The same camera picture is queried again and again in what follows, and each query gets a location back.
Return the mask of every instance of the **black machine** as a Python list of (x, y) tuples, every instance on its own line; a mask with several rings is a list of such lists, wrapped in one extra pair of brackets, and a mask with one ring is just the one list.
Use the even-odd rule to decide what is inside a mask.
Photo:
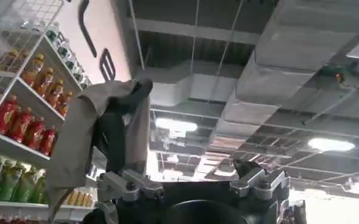
[(126, 119), (152, 89), (139, 81), (122, 99), (110, 99), (94, 126), (91, 146), (107, 157), (98, 178), (98, 202), (83, 223), (195, 224), (281, 223), (289, 207), (290, 178), (282, 170), (267, 173), (258, 164), (235, 161), (235, 181), (156, 183), (143, 175), (145, 164), (125, 164)]

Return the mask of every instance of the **white wire shelf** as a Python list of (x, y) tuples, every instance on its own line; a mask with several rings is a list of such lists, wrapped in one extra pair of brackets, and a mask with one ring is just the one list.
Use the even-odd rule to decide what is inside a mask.
[[(40, 217), (42, 220), (48, 218), (48, 205), (43, 204), (0, 201), (0, 209), (2, 209), (3, 214), (15, 214), (22, 217), (33, 215), (34, 217)], [(63, 205), (60, 207), (55, 219), (81, 221), (92, 209), (92, 207)]]
[[(0, 134), (0, 154), (40, 168), (47, 168), (50, 157)], [(87, 176), (86, 186), (97, 187), (96, 180)]]

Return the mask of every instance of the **exposed ceiling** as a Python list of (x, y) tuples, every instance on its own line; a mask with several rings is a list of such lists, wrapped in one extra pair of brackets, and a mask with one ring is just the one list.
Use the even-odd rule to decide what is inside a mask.
[[(359, 175), (359, 77), (341, 85), (331, 67), (359, 73), (345, 57), (359, 42), (359, 1), (133, 0), (124, 10), (132, 70), (155, 83), (150, 149), (160, 170), (227, 180), (237, 177), (214, 175), (218, 165), (202, 159), (245, 158), (297, 185), (333, 188)], [(167, 148), (159, 117), (199, 128)], [(318, 136), (356, 148), (321, 153), (307, 145)]]

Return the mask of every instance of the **ceiling light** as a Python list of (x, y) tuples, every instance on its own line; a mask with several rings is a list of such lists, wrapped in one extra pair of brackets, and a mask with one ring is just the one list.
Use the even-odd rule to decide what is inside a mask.
[(159, 128), (164, 128), (173, 131), (195, 131), (197, 124), (185, 121), (176, 121), (168, 118), (158, 118), (155, 125)]
[(178, 159), (178, 156), (175, 154), (175, 155), (171, 155), (171, 156), (167, 157), (167, 161), (172, 162), (172, 163), (178, 163), (179, 159)]
[(308, 145), (320, 151), (349, 151), (355, 147), (351, 142), (339, 141), (326, 138), (313, 138), (309, 140)]
[(234, 174), (236, 173), (236, 171), (232, 171), (232, 172), (224, 172), (221, 170), (216, 170), (215, 175), (217, 176), (224, 176), (224, 177), (232, 177)]

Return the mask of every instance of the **air duct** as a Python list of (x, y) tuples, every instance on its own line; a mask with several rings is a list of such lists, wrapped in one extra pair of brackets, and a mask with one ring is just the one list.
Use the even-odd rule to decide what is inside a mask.
[(210, 147), (238, 149), (357, 34), (359, 1), (280, 1), (210, 137)]

